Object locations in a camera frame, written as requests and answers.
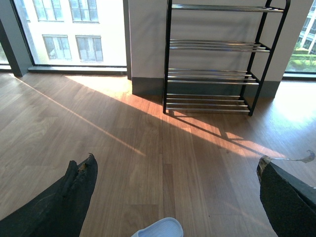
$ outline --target window sill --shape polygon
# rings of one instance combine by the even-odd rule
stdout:
[[[291,73],[283,75],[283,80],[316,80],[316,73]]]
[[[73,21],[73,23],[82,23],[82,24],[100,24],[98,21]]]
[[[38,20],[38,22],[65,22],[61,20]]]
[[[126,75],[126,67],[89,67],[89,66],[33,66],[28,68],[30,73],[58,73],[83,75]]]

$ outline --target wooden floor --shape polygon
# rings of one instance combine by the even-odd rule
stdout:
[[[247,115],[164,115],[125,77],[0,74],[0,219],[93,153],[83,237],[130,237],[175,217],[186,237],[276,237],[259,198],[262,155],[316,151],[316,83],[282,82]],[[316,160],[278,161],[316,186]]]

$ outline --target metal shoe rack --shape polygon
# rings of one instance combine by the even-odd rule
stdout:
[[[290,0],[286,0],[285,8],[270,6],[272,0],[267,0],[265,6],[219,6],[219,5],[196,5],[196,4],[172,4],[168,0],[167,22],[166,22],[166,48],[164,65],[164,88],[163,88],[163,113],[166,110],[190,111],[190,112],[241,112],[251,116],[258,101],[262,85],[264,83],[275,47],[280,36]],[[218,40],[191,40],[171,39],[171,16],[174,10],[194,11],[234,11],[234,12],[258,12],[262,13],[256,39],[253,42],[241,41],[218,41]],[[260,42],[260,37],[268,14],[282,14],[275,39],[271,47]],[[245,71],[217,71],[217,70],[195,70],[169,68],[170,50],[210,50],[224,52],[250,52],[248,67]],[[256,53],[268,53],[268,59],[261,77],[256,77],[251,72],[251,67]],[[205,94],[175,94],[168,92],[170,84],[190,84],[191,86],[203,84],[212,86],[215,84],[239,86],[241,90],[237,95],[205,95]],[[247,86],[256,86],[256,95],[250,104],[244,98]]]

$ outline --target white slipper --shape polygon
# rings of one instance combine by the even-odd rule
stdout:
[[[183,237],[183,229],[176,219],[167,217],[137,231],[132,237]]]

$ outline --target black metal frame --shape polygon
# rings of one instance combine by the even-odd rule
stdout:
[[[281,8],[274,8],[271,7],[271,2],[272,0],[267,0],[266,4],[264,7],[244,7],[244,6],[209,6],[209,5],[185,5],[185,4],[175,4],[174,6],[177,9],[182,9],[182,10],[215,10],[215,11],[242,11],[242,12],[262,12],[262,18],[261,18],[261,22],[259,25],[259,29],[258,29],[258,33],[255,39],[254,44],[258,44],[262,47],[265,47],[266,50],[264,51],[268,51],[269,57],[267,59],[264,71],[262,73],[261,79],[259,80],[257,77],[255,77],[252,73],[251,73],[251,67],[255,58],[255,54],[256,54],[256,50],[249,50],[249,52],[251,52],[251,56],[249,59],[249,63],[247,66],[247,73],[246,74],[250,74],[252,76],[252,78],[254,78],[257,83],[258,83],[258,89],[254,98],[254,101],[252,103],[252,105],[250,105],[246,99],[244,98],[244,93],[245,93],[245,89],[246,89],[246,84],[249,80],[249,76],[245,76],[244,77],[244,82],[243,83],[239,83],[242,85],[241,91],[240,91],[240,95],[239,95],[239,100],[243,101],[244,104],[248,107],[248,115],[252,116],[255,106],[257,104],[259,95],[260,95],[260,91],[262,89],[265,77],[267,75],[276,45],[277,45],[277,41],[279,39],[281,30],[283,28],[289,7],[290,7],[290,2],[291,0],[286,0],[286,4],[285,4],[285,8],[281,9]],[[164,64],[164,86],[163,86],[163,113],[166,113],[167,110],[167,88],[168,88],[168,74],[169,74],[169,56],[170,56],[170,34],[171,34],[171,16],[172,16],[172,0],[168,0],[168,4],[167,4],[167,18],[166,18],[166,43],[165,43],[165,64]],[[269,12],[280,12],[282,13],[282,18],[280,20],[277,32],[276,32],[276,36],[275,39],[273,41],[272,47],[269,48],[263,44],[260,43],[260,37],[265,25],[265,21],[267,18],[267,15]],[[195,42],[195,49],[206,49],[206,50],[220,50],[220,48],[218,48],[217,46],[214,45],[207,45],[208,42]],[[176,44],[175,48],[188,48],[185,46],[185,43],[181,45],[180,44]],[[230,50],[228,51],[236,51],[234,50],[235,48],[232,47],[230,48]]]

